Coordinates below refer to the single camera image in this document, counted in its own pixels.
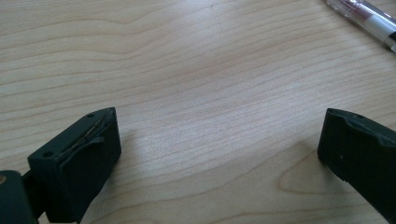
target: light wood surface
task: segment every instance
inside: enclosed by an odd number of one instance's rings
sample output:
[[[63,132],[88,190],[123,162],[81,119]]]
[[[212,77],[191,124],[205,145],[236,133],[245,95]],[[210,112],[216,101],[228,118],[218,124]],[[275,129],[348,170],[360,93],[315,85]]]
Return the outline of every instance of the light wood surface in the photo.
[[[396,129],[395,68],[322,0],[3,0],[0,169],[115,106],[82,223],[386,223],[316,149],[328,107]]]

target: hole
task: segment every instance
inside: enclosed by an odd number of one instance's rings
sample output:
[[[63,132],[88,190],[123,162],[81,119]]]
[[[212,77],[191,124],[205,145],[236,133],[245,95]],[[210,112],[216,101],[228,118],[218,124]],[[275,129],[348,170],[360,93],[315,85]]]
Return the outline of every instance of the hole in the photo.
[[[0,175],[0,185],[6,182],[7,177],[5,175]]]
[[[53,152],[48,151],[48,152],[43,154],[43,157],[47,158],[47,157],[51,157],[52,155],[53,155]]]

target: transparent pen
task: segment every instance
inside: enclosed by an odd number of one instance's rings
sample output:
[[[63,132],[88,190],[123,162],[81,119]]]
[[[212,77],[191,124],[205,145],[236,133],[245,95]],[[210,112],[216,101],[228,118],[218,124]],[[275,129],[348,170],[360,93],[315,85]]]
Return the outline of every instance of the transparent pen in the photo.
[[[328,0],[327,3],[396,53],[396,20],[390,15],[362,0]]]

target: pink pen part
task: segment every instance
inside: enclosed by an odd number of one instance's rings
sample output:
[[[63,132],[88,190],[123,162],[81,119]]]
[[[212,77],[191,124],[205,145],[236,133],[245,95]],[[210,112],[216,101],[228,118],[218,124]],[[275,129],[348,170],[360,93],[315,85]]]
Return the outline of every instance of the pink pen part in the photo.
[[[362,0],[328,0],[327,3],[396,53],[396,20],[390,15]]]

